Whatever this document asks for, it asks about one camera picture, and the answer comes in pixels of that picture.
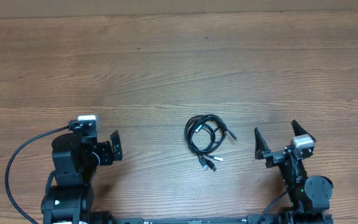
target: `cable bundle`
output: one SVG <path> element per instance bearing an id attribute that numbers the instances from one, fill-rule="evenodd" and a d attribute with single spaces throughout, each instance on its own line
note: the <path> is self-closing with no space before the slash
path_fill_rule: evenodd
<path id="1" fill-rule="evenodd" d="M 216 129 L 213 129 L 210 125 L 206 124 L 207 121 L 215 122 L 218 127 Z M 200 131 L 201 129 L 205 130 L 211 136 L 211 141 L 205 149 L 199 149 L 192 140 L 194 133 L 198 133 L 198 131 Z M 223 134 L 219 141 L 215 141 L 215 133 L 219 129 L 222 130 Z M 200 164 L 204 167 L 205 170 L 211 168 L 212 170 L 216 171 L 216 166 L 213 164 L 212 161 L 207 159 L 207 157 L 216 161 L 223 161 L 222 158 L 218 156 L 210 156 L 209 153 L 215 151 L 222 144 L 223 140 L 226 138 L 227 132 L 232 136 L 234 140 L 237 140 L 235 135 L 230 130 L 228 130 L 226 124 L 222 121 L 222 119 L 213 114 L 197 115 L 187 121 L 185 127 L 185 140 L 189 149 L 197 155 Z"/>

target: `black wire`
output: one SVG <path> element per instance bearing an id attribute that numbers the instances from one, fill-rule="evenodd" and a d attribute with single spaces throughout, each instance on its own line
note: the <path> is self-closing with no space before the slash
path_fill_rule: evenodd
<path id="1" fill-rule="evenodd" d="M 216 129 L 213 129 L 210 125 L 206 124 L 207 121 L 213 121 L 215 122 L 218 127 Z M 204 149 L 199 149 L 196 144 L 194 144 L 192 138 L 194 133 L 199 131 L 200 129 L 205 130 L 210 136 L 211 141 L 209 142 L 208 146 Z M 222 136 L 219 141 L 215 141 L 216 139 L 216 131 L 222 130 Z M 185 140 L 189 147 L 189 149 L 194 152 L 199 158 L 202 157 L 206 160 L 206 157 L 211 157 L 208 154 L 215 151 L 223 142 L 223 140 L 226 138 L 227 132 L 235 139 L 235 135 L 228 130 L 226 124 L 223 122 L 223 120 L 213 114 L 207 114 L 207 115 L 197 115 L 192 118 L 190 118 L 185 126 Z"/>
<path id="2" fill-rule="evenodd" d="M 14 152 L 14 154 L 12 155 L 11 159 L 9 160 L 9 162 L 7 163 L 7 167 L 6 167 L 6 171 L 5 171 L 5 189 L 6 189 L 6 193 L 7 193 L 7 196 L 9 197 L 9 200 L 12 202 L 13 204 L 13 207 L 16 208 L 16 210 L 22 214 L 24 216 L 24 218 L 28 219 L 28 221 L 30 221 L 31 223 L 33 224 L 38 224 L 33 218 L 31 218 L 28 214 L 26 214 L 19 206 L 18 204 L 15 202 L 15 200 L 13 199 L 12 197 L 12 194 L 11 194 L 11 189 L 9 188 L 9 170 L 11 169 L 11 165 L 12 165 L 12 162 L 13 162 L 13 159 L 16 157 L 17 153 L 20 152 L 20 150 L 22 150 L 24 148 L 24 146 L 30 144 L 31 142 L 39 139 L 39 138 L 42 138 L 44 136 L 47 136 L 49 134 L 53 134 L 53 133 L 56 133 L 56 132 L 59 132 L 59 131 L 63 131 L 64 129 L 68 129 L 68 126 L 65 126 L 65 127 L 62 127 L 62 128 L 58 128 L 56 130 L 53 130 L 53 131 L 49 131 L 47 133 L 43 133 L 43 134 L 40 134 L 38 135 L 37 137 L 34 137 L 28 141 L 26 141 L 25 143 L 23 143 L 23 145 L 21 145 L 19 148 L 16 149 L 16 151 Z"/>
<path id="3" fill-rule="evenodd" d="M 272 203 L 270 203 L 264 210 L 264 212 L 261 214 L 258 224 L 262 224 L 262 220 L 265 216 L 265 214 L 267 213 L 267 211 L 276 203 L 278 202 L 278 200 L 280 200 L 284 195 L 286 195 L 288 193 L 288 191 L 290 191 L 290 189 L 286 189 L 286 191 L 284 191 L 282 194 L 280 194 L 276 199 L 273 200 Z"/>

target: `wood grain surface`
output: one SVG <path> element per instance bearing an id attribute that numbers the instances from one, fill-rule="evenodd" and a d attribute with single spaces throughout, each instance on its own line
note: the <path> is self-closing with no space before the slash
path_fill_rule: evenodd
<path id="1" fill-rule="evenodd" d="M 190 117 L 207 113 L 238 137 L 216 151 L 215 173 L 183 136 Z M 0 20 L 0 223 L 26 223 L 4 188 L 11 154 L 79 114 L 99 115 L 99 141 L 118 129 L 124 151 L 96 174 L 95 210 L 261 213 L 283 183 L 278 168 L 255 161 L 254 128 L 282 149 L 296 119 L 318 140 L 308 175 L 335 184 L 329 213 L 358 223 L 358 11 Z M 40 222 L 56 136 L 27 146 L 11 168 L 14 198 Z"/>

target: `black cable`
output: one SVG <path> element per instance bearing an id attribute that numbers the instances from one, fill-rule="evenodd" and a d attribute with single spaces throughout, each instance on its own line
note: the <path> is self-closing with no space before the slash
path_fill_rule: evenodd
<path id="1" fill-rule="evenodd" d="M 207 121 L 215 122 L 218 127 L 213 129 L 210 125 L 206 124 Z M 204 149 L 199 149 L 192 140 L 194 133 L 197 133 L 201 129 L 205 130 L 211 136 L 211 141 Z M 215 141 L 215 133 L 219 129 L 222 130 L 223 134 L 219 141 Z M 232 138 L 234 138 L 234 140 L 237 140 L 236 136 L 230 130 L 228 130 L 222 119 L 213 114 L 197 115 L 187 121 L 185 126 L 186 143 L 189 149 L 197 155 L 200 164 L 204 167 L 205 170 L 211 168 L 212 170 L 216 171 L 216 166 L 206 157 L 217 161 L 223 161 L 222 158 L 218 156 L 210 156 L 209 153 L 215 151 L 222 144 L 223 140 L 226 138 L 227 132 L 232 136 Z"/>
<path id="2" fill-rule="evenodd" d="M 42 138 L 44 136 L 47 136 L 49 134 L 53 134 L 53 133 L 56 133 L 56 132 L 59 132 L 59 131 L 63 131 L 64 129 L 68 129 L 68 126 L 65 126 L 65 127 L 62 127 L 62 128 L 58 128 L 56 130 L 53 130 L 53 131 L 49 131 L 47 133 L 43 133 L 43 134 L 40 134 L 38 135 L 37 137 L 34 137 L 28 141 L 26 141 L 25 143 L 23 143 L 23 145 L 21 145 L 19 148 L 16 149 L 16 151 L 14 152 L 14 154 L 12 155 L 11 159 L 9 160 L 9 162 L 7 163 L 7 167 L 6 167 L 6 171 L 5 171 L 5 189 L 6 189 L 6 193 L 7 193 L 7 196 L 9 197 L 9 200 L 12 202 L 13 204 L 13 207 L 16 208 L 16 210 L 22 214 L 24 216 L 24 218 L 28 219 L 28 221 L 30 221 L 31 223 L 33 224 L 38 224 L 33 218 L 31 218 L 28 214 L 26 214 L 19 206 L 18 204 L 15 202 L 15 200 L 13 199 L 12 197 L 12 194 L 11 194 L 11 190 L 9 188 L 9 170 L 11 169 L 11 165 L 12 165 L 12 162 L 13 162 L 13 159 L 16 157 L 17 153 L 20 152 L 20 150 L 22 150 L 24 148 L 24 146 L 30 144 L 31 142 L 39 139 L 39 138 Z"/>
<path id="3" fill-rule="evenodd" d="M 265 214 L 267 213 L 267 211 L 276 203 L 278 202 L 278 200 L 280 200 L 284 195 L 286 195 L 288 193 L 288 191 L 290 191 L 290 189 L 286 189 L 286 191 L 284 191 L 282 194 L 280 194 L 276 199 L 273 200 L 272 203 L 270 203 L 264 210 L 264 212 L 260 215 L 258 224 L 262 224 L 262 220 L 265 216 Z"/>

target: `wooden table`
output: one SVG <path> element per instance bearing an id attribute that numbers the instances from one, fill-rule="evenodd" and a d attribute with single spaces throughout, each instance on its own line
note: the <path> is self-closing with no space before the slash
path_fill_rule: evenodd
<path id="1" fill-rule="evenodd" d="M 224 161 L 215 173 L 183 137 L 190 117 L 208 113 L 238 137 L 216 151 Z M 254 128 L 278 150 L 296 119 L 318 140 L 308 175 L 335 184 L 329 213 L 358 223 L 358 11 L 0 20 L 0 223 L 26 223 L 4 188 L 11 154 L 79 114 L 99 115 L 99 141 L 118 129 L 124 151 L 98 169 L 95 210 L 261 213 L 283 183 L 277 167 L 254 159 Z M 26 147 L 11 168 L 14 198 L 40 222 L 56 136 Z"/>

